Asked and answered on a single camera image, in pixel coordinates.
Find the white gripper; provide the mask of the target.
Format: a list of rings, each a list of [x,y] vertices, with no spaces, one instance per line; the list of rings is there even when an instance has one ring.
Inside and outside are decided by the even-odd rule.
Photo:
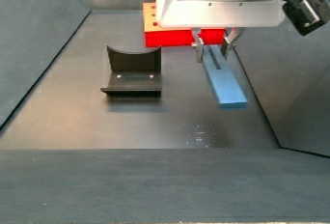
[[[156,21],[164,28],[193,28],[192,47],[201,61],[200,28],[229,28],[220,46],[228,57],[245,27],[275,27],[284,19],[281,1],[276,0],[156,0]]]

